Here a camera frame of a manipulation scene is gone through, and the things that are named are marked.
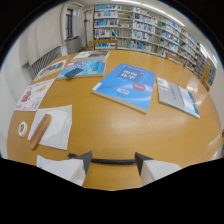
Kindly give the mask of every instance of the ceiling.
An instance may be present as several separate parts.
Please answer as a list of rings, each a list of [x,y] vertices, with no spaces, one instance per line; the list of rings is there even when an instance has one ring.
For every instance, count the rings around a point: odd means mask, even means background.
[[[200,31],[200,29],[198,27],[196,27],[196,25],[193,24],[193,22],[190,20],[190,18],[184,16],[177,10],[170,7],[169,5],[159,2],[157,0],[133,0],[133,1],[140,2],[142,4],[147,4],[147,5],[153,6],[155,8],[158,8],[162,11],[165,11],[167,14],[175,17],[180,22],[182,22],[185,25],[184,28],[193,37],[195,37],[195,39],[199,43],[201,43],[203,45],[203,47],[206,49],[207,53],[209,54],[211,60],[213,61],[213,63],[216,66],[216,62],[213,58],[213,55],[216,57],[216,59],[218,58],[218,55],[217,55],[215,48],[213,47],[212,43],[208,40],[208,38]],[[134,4],[134,3],[125,3],[124,1],[115,2],[115,1],[110,1],[110,0],[79,0],[76,2],[80,2],[83,5],[85,5],[86,7],[92,6],[93,4],[128,4],[128,5],[144,8],[144,6]]]

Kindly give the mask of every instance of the bookcase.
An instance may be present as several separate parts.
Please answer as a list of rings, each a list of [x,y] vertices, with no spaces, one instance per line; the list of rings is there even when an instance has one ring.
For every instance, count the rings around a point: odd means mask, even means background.
[[[93,5],[93,40],[117,39],[118,49],[140,51],[162,58],[166,53],[181,58],[195,75],[203,70],[200,44],[169,17],[125,4]],[[96,49],[114,49],[96,45]]]

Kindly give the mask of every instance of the shelf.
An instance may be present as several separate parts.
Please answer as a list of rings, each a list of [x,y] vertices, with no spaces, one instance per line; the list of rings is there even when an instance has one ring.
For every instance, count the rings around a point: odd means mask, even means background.
[[[95,47],[95,50],[115,50],[115,47]]]
[[[160,21],[160,22],[163,22],[163,23],[166,23],[166,25],[168,25],[168,26],[170,26],[170,27],[172,27],[172,28],[174,28],[174,29],[176,29],[180,34],[182,34],[183,36],[185,36],[188,40],[190,40],[197,48],[199,48],[198,47],[198,45],[197,44],[195,44],[189,37],[187,37],[183,32],[181,32],[181,31],[179,31],[177,28],[175,28],[175,27],[173,27],[172,25],[170,25],[170,24],[168,24],[167,22],[165,22],[164,20],[161,20],[161,19],[158,19],[158,18],[155,18],[155,17],[153,17],[153,16],[148,16],[148,15],[145,15],[145,14],[142,14],[142,13],[139,13],[139,12],[134,12],[134,11],[132,11],[132,13],[136,13],[136,14],[139,14],[139,15],[142,15],[142,16],[145,16],[145,17],[151,17],[151,18],[153,18],[153,19],[156,19],[156,20],[158,20],[158,21]]]
[[[119,50],[129,50],[127,47],[118,47]]]
[[[175,53],[175,54],[179,54],[179,53],[177,53],[176,51],[173,51],[173,50],[171,50],[171,49],[169,49],[169,48],[167,48],[167,47],[165,47],[165,46],[163,46],[163,45],[161,45],[161,44],[157,44],[157,43],[153,43],[153,42],[145,41],[145,40],[139,40],[139,39],[135,39],[135,38],[131,38],[131,40],[136,40],[136,41],[141,41],[141,42],[146,42],[146,43],[149,43],[149,44],[157,45],[157,46],[162,47],[162,48],[164,48],[164,49],[166,49],[166,50],[168,50],[168,51],[172,51],[172,52]]]
[[[100,18],[94,18],[94,20],[100,20],[100,19],[119,19],[119,20],[128,20],[128,21],[132,21],[132,19],[119,18],[119,17],[100,17]]]
[[[132,11],[129,10],[121,10],[121,9],[100,9],[100,10],[95,10],[94,12],[102,12],[102,11],[118,11],[118,12],[126,12],[126,13],[131,13]]]
[[[168,42],[171,42],[171,43],[173,43],[173,44],[175,44],[176,46],[178,46],[178,47],[180,47],[180,48],[182,48],[182,49],[184,49],[183,47],[181,47],[179,44],[177,44],[176,42],[174,42],[174,41],[172,41],[172,40],[169,40],[169,39],[167,39],[167,38],[165,38],[165,37],[163,37],[163,36],[160,36],[160,35],[157,35],[157,34],[154,34],[154,33],[150,33],[150,32],[147,32],[147,31],[144,31],[145,33],[149,33],[149,34],[151,34],[151,35],[155,35],[155,36],[158,36],[158,37],[160,37],[160,38],[163,38],[163,39],[165,39],[165,40],[167,40]]]
[[[167,32],[167,33],[170,33],[171,35],[177,37],[177,38],[180,39],[182,42],[184,42],[185,44],[187,44],[187,45],[188,45],[194,52],[196,52],[196,50],[195,50],[193,47],[191,47],[187,42],[185,42],[183,39],[181,39],[180,37],[178,37],[178,36],[175,35],[174,33],[170,32],[170,31],[168,31],[168,30],[166,30],[166,29],[163,29],[162,27],[159,27],[159,26],[157,26],[157,25],[151,24],[151,23],[145,23],[145,22],[140,22],[140,21],[136,21],[136,22],[144,23],[144,24],[147,24],[147,25],[150,25],[150,26],[154,26],[154,27],[159,28],[160,30],[163,30],[163,31],[165,31],[165,32]]]
[[[95,37],[96,39],[100,38],[120,38],[120,39],[131,39],[131,37],[119,37],[119,36],[109,36],[109,37]]]
[[[128,30],[132,30],[131,28],[127,28],[127,27],[120,27],[120,26],[94,26],[94,29],[101,29],[101,28],[116,28],[116,29],[128,29]]]
[[[113,10],[113,11],[117,11],[118,13],[130,13],[129,16],[131,16],[131,15],[133,15],[133,13],[135,13],[135,14],[142,15],[145,18],[148,17],[148,18],[153,18],[154,20],[157,20],[157,22],[158,22],[157,25],[155,25],[154,23],[145,22],[145,21],[142,21],[140,19],[135,19],[135,18],[133,18],[133,19],[129,18],[128,19],[128,18],[119,18],[119,17],[118,18],[117,17],[116,18],[113,18],[113,17],[100,17],[100,18],[95,18],[95,19],[119,19],[119,20],[126,20],[126,21],[133,21],[133,22],[138,22],[138,23],[142,23],[142,24],[147,24],[149,26],[155,27],[156,30],[158,29],[157,31],[158,31],[159,34],[150,33],[149,31],[143,30],[143,29],[133,28],[133,26],[131,26],[129,28],[128,27],[120,27],[120,26],[118,26],[119,24],[118,25],[107,25],[107,26],[106,25],[95,26],[94,28],[95,29],[101,29],[102,28],[102,29],[108,29],[108,30],[110,30],[110,29],[125,29],[125,30],[135,30],[135,31],[139,31],[139,32],[144,32],[144,33],[147,33],[149,35],[154,35],[155,37],[159,37],[161,39],[164,39],[168,43],[174,44],[175,46],[178,47],[178,52],[176,52],[175,50],[171,50],[169,48],[170,45],[165,47],[165,46],[163,46],[163,45],[161,45],[159,43],[153,43],[153,42],[150,42],[150,41],[147,41],[147,40],[135,39],[135,38],[132,38],[132,37],[127,37],[127,36],[126,37],[122,37],[122,36],[109,36],[109,37],[108,36],[107,37],[98,36],[98,37],[95,37],[95,39],[106,39],[106,38],[126,39],[128,41],[125,41],[125,44],[130,43],[129,40],[134,40],[134,41],[139,41],[139,42],[143,42],[143,43],[149,43],[151,45],[158,46],[156,52],[158,51],[159,53],[161,53],[161,50],[165,49],[165,50],[169,51],[170,53],[173,52],[178,57],[187,60],[189,63],[191,63],[191,66],[193,67],[192,69],[188,67],[188,69],[193,72],[195,70],[195,67],[196,67],[195,65],[197,65],[197,62],[198,62],[198,59],[199,59],[198,54],[200,52],[199,51],[200,46],[198,46],[198,43],[194,43],[190,39],[190,37],[188,37],[188,35],[191,36],[191,34],[189,32],[187,32],[187,30],[185,30],[185,28],[183,28],[183,26],[179,25],[177,22],[173,21],[171,18],[166,17],[165,15],[162,15],[162,14],[160,15],[158,12],[153,12],[150,9],[145,9],[145,8],[143,9],[142,8],[142,10],[150,12],[150,14],[153,13],[153,15],[146,15],[146,14],[143,14],[141,12],[130,11],[131,8],[134,9],[134,6],[130,6],[128,8],[129,10],[101,9],[101,10],[96,10],[96,12],[98,12],[98,11],[105,11],[105,10],[107,10],[107,11],[112,11]],[[171,24],[170,21],[175,22],[175,24],[177,24],[178,27],[174,27]],[[166,35],[167,34],[172,35],[171,37],[173,37],[173,38],[176,37],[178,39],[179,43],[177,43],[177,42],[175,42],[173,40],[170,40],[170,39],[168,39],[168,38],[166,38],[164,36],[161,36],[161,34],[164,35],[164,32],[167,32]],[[143,53],[152,54],[152,55],[156,55],[156,56],[165,58],[164,56],[161,56],[158,53],[153,53],[153,52],[148,53],[148,52],[144,52],[144,51],[138,50],[138,49],[133,50],[133,49],[126,48],[126,47],[118,47],[118,49],[143,52]],[[192,59],[189,59],[188,57],[183,56],[181,53],[187,54],[187,56],[191,57]]]
[[[190,71],[194,71],[194,68],[189,68],[188,66],[186,66],[187,69],[189,69]]]

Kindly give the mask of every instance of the window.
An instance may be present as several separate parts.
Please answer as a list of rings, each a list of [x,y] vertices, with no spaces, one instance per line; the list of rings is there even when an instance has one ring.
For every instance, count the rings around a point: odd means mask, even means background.
[[[66,38],[73,37],[72,35],[72,9],[67,9],[66,13]]]

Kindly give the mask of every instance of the chair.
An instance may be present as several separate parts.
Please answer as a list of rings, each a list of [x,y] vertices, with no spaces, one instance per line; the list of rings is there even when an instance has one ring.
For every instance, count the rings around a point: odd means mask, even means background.
[[[118,49],[118,40],[93,40],[93,41],[89,41],[89,50],[92,51],[92,50],[95,50],[95,44],[98,44],[98,43],[113,43],[113,44],[116,44],[115,45],[115,50]]]
[[[198,79],[200,80],[201,83],[203,83],[204,80],[205,80],[205,74],[204,74],[203,72],[200,71],[200,72],[198,73]]]
[[[186,68],[186,61],[184,61],[184,60],[182,60],[182,59],[180,59],[180,58],[178,58],[178,57],[176,57],[176,56],[174,56],[174,55],[172,55],[172,54],[169,54],[169,53],[166,53],[166,59],[168,59],[168,60],[170,60],[170,61],[173,61],[173,62],[175,62],[175,63],[181,63],[182,64],[182,66],[183,67],[185,67]]]
[[[210,88],[211,88],[211,86],[204,80],[203,81],[203,86],[205,87],[205,89],[207,90],[207,91],[209,91],[210,90]]]

